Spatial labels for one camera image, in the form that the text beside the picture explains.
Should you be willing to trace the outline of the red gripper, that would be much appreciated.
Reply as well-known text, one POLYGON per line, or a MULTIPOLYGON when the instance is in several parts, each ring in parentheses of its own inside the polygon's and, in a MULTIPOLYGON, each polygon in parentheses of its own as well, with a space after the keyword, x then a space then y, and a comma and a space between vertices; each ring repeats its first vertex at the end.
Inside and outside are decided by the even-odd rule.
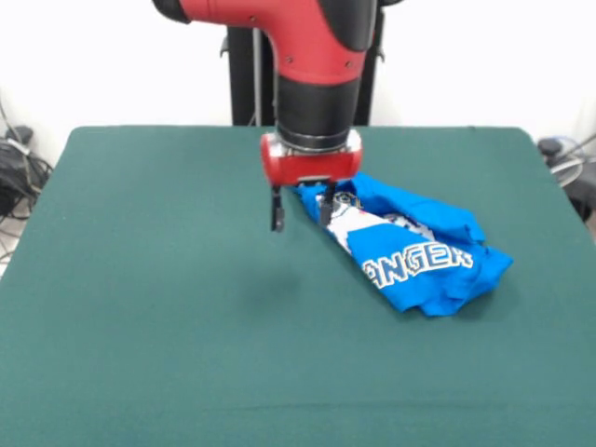
POLYGON ((276 133, 261 137, 261 159, 264 174, 271 185, 271 230, 282 232, 285 211, 281 187, 301 183, 329 183, 320 200, 319 223, 329 225, 333 213, 334 184, 356 175, 363 156, 362 139, 355 129, 339 149, 317 152, 290 148, 276 133))

